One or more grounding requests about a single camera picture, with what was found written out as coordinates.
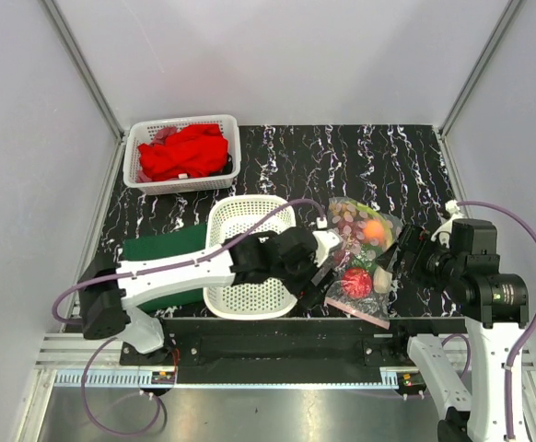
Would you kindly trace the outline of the red fake apple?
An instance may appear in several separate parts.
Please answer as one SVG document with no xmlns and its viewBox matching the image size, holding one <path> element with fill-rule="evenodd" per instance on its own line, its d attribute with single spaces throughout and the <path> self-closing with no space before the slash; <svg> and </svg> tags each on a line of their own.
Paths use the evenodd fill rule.
<svg viewBox="0 0 536 442">
<path fill-rule="evenodd" d="M 366 298 L 372 291 L 371 276 L 361 268 L 350 268 L 342 277 L 342 289 L 344 294 L 351 299 Z"/>
</svg>

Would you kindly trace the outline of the clear zip top bag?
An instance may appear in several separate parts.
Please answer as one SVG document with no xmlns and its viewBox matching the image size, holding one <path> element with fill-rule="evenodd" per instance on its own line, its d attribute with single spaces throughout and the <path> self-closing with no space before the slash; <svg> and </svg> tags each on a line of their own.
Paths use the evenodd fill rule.
<svg viewBox="0 0 536 442">
<path fill-rule="evenodd" d="M 402 221 L 349 197 L 332 197 L 327 219 L 343 246 L 332 256 L 335 279 L 325 304 L 387 330 L 393 276 L 377 258 L 395 241 Z"/>
</svg>

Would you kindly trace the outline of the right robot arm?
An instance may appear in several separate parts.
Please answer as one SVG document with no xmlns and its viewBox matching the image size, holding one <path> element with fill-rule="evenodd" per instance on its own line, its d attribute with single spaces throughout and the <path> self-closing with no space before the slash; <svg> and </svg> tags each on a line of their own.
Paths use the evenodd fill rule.
<svg viewBox="0 0 536 442">
<path fill-rule="evenodd" d="M 521 361 L 509 354 L 529 321 L 528 289 L 519 276 L 500 272 L 491 222 L 453 218 L 440 230 L 447 241 L 405 226 L 377 263 L 460 305 L 472 385 L 464 386 L 434 334 L 405 333 L 391 342 L 391 353 L 422 375 L 437 408 L 438 440 L 526 441 Z"/>
</svg>

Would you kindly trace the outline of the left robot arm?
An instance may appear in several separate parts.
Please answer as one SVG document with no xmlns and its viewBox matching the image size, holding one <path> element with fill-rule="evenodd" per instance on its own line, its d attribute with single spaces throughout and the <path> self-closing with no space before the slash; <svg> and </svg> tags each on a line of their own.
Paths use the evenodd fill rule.
<svg viewBox="0 0 536 442">
<path fill-rule="evenodd" d="M 80 283 L 80 324 L 89 341 L 116 338 L 148 362 L 165 363 L 172 342 L 161 322 L 141 305 L 201 288 L 261 285 L 279 281 L 298 304 L 312 307 L 323 295 L 318 272 L 343 245 L 333 230 L 290 227 L 246 233 L 205 250 L 168 259 L 128 262 L 124 267 Z"/>
</svg>

